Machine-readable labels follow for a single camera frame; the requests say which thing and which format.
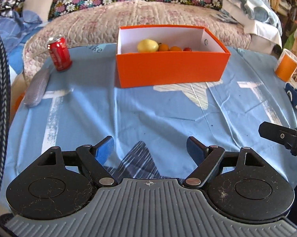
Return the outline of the crumpled blue sheet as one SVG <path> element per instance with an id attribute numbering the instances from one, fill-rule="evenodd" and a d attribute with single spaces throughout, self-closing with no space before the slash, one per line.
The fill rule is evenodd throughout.
<path id="1" fill-rule="evenodd" d="M 0 16 L 0 37 L 6 49 L 8 63 L 17 73 L 21 73 L 23 69 L 23 46 L 42 28 L 42 23 L 36 13 L 28 10 L 21 15 L 14 11 L 12 17 Z"/>

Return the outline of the blue spotted white duvet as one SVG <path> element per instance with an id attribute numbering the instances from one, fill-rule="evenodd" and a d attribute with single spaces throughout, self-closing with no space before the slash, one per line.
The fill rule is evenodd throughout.
<path id="1" fill-rule="evenodd" d="M 282 46 L 282 26 L 268 0 L 223 0 L 222 9 L 244 26 L 249 34 Z"/>

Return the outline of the orange cup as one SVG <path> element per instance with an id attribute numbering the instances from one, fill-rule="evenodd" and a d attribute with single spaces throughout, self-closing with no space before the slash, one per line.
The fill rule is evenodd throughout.
<path id="1" fill-rule="evenodd" d="M 283 49 L 274 72 L 278 78 L 288 82 L 297 69 L 297 56 L 288 49 Z"/>

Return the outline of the red soda can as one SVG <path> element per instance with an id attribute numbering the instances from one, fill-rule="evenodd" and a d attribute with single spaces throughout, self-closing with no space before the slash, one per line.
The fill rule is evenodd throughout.
<path id="1" fill-rule="evenodd" d="M 66 39 L 62 35 L 50 37 L 47 41 L 47 50 L 57 71 L 65 71 L 72 65 Z"/>

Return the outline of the orange cardboard box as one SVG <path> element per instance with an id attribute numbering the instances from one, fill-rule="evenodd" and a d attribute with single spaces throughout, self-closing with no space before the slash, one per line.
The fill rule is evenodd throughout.
<path id="1" fill-rule="evenodd" d="M 141 40 L 151 39 L 182 51 L 139 53 Z M 122 88 L 219 81 L 229 50 L 207 28 L 185 25 L 120 27 L 116 67 Z"/>

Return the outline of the blue white cloth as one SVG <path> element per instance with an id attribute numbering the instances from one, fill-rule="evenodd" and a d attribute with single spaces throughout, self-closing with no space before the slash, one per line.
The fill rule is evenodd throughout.
<path id="1" fill-rule="evenodd" d="M 292 104 L 292 106 L 297 109 L 297 84 L 292 84 L 290 82 L 285 83 L 285 92 Z"/>

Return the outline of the light blue star tablecloth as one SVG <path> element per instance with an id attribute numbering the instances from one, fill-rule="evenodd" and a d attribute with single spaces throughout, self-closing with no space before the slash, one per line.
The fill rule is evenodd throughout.
<path id="1" fill-rule="evenodd" d="M 0 215 L 9 211 L 6 188 L 52 146 L 74 150 L 107 136 L 113 151 L 104 165 L 116 179 L 186 178 L 196 164 L 186 150 L 194 136 L 227 151 L 248 146 L 297 185 L 297 157 L 259 136 L 264 122 L 297 129 L 297 111 L 274 73 L 275 57 L 229 48 L 221 79 L 123 89 L 116 75 L 114 44 L 70 50 L 71 68 L 50 70 L 38 106 L 21 104 L 9 129 Z"/>

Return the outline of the blue patterned paper on sofa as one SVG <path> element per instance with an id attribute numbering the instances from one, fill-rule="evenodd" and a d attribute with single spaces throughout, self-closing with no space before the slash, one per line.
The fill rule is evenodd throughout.
<path id="1" fill-rule="evenodd" d="M 224 13 L 215 13 L 212 14 L 212 17 L 223 22 L 223 23 L 229 23 L 229 24 L 238 24 L 238 21 L 235 20 L 233 17 L 231 17 L 228 14 Z"/>

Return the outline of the small red tomato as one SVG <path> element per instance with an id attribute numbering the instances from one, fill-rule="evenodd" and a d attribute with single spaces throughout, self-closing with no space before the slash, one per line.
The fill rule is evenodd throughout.
<path id="1" fill-rule="evenodd" d="M 186 47 L 186 48 L 184 48 L 184 49 L 183 49 L 183 51 L 192 51 L 192 49 L 191 49 L 191 48 L 188 48 L 188 47 Z"/>

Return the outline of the small orange mandarin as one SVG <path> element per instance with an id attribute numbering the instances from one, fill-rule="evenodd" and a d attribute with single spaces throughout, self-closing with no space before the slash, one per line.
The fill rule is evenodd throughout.
<path id="1" fill-rule="evenodd" d="M 177 46 L 173 46 L 169 48 L 170 51 L 182 51 L 182 49 L 180 47 Z"/>
<path id="2" fill-rule="evenodd" d="M 169 46 L 165 43 L 159 44 L 158 51 L 169 51 Z"/>

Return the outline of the white pillow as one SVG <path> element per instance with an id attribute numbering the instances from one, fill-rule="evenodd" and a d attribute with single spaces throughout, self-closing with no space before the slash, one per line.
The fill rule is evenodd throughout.
<path id="1" fill-rule="evenodd" d="M 49 12 L 53 0 L 25 0 L 23 11 L 31 11 L 37 14 L 40 20 L 45 23 L 49 19 Z"/>

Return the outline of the grey feather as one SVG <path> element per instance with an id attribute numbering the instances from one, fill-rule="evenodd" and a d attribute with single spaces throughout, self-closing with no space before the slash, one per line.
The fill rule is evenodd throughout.
<path id="1" fill-rule="evenodd" d="M 28 108 L 33 108 L 40 104 L 46 91 L 46 86 L 50 79 L 49 68 L 39 70 L 31 80 L 30 85 L 25 91 L 23 102 Z"/>

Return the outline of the yellow lemon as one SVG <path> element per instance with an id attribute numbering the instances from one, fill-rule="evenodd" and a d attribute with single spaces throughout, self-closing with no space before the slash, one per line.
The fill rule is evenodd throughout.
<path id="1" fill-rule="evenodd" d="M 158 51 L 159 44 L 151 39 L 141 40 L 137 45 L 137 51 L 139 53 L 153 53 Z"/>

